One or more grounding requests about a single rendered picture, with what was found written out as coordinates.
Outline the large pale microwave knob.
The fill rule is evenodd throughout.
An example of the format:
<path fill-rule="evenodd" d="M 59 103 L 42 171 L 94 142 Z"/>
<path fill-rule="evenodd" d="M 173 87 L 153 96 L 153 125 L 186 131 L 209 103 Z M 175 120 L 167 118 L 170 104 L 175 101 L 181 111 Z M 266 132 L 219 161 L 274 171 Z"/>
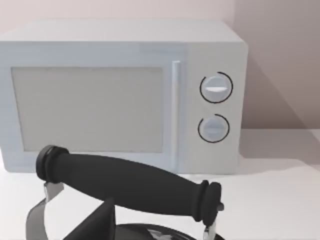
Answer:
<path fill-rule="evenodd" d="M 232 95 L 233 89 L 232 79 L 224 72 L 204 77 L 199 85 L 202 98 L 211 104 L 225 102 Z"/>

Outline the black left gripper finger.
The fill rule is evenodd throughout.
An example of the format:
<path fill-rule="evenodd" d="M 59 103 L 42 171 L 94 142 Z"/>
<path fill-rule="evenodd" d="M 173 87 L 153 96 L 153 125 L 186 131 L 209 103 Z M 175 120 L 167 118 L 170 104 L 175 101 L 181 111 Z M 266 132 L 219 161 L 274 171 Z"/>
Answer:
<path fill-rule="evenodd" d="M 114 199 L 108 198 L 63 240 L 115 240 L 115 232 Z"/>

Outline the pale microwave door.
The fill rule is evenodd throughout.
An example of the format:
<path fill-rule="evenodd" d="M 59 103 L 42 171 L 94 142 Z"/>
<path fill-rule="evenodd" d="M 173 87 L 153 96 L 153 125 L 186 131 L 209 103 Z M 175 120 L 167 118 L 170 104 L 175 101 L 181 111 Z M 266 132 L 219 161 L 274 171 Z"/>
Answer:
<path fill-rule="evenodd" d="M 33 173 L 47 145 L 173 170 L 172 62 L 180 61 L 178 165 L 187 50 L 180 43 L 0 42 L 4 168 Z"/>

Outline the pale microwave oven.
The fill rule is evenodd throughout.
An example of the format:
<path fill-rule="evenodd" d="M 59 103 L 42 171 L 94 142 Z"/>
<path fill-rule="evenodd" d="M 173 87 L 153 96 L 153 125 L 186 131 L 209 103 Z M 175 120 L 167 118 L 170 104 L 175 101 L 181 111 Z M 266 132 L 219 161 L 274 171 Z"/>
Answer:
<path fill-rule="evenodd" d="M 44 19 L 0 35 L 0 42 L 116 42 L 176 43 L 185 45 L 187 66 L 184 143 L 177 173 L 232 174 L 238 165 L 243 115 L 247 44 L 223 21 L 212 19 Z M 227 74 L 233 92 L 213 104 L 200 94 L 204 77 Z M 202 118 L 224 116 L 228 136 L 208 143 L 198 135 Z"/>

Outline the small pale microwave knob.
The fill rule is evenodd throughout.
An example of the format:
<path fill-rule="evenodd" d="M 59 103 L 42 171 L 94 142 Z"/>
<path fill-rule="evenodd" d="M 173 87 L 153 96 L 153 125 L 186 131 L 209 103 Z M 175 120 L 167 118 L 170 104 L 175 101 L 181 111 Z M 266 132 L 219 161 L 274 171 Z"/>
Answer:
<path fill-rule="evenodd" d="M 220 114 L 202 118 L 197 126 L 199 137 L 210 144 L 223 141 L 230 133 L 229 121 Z"/>

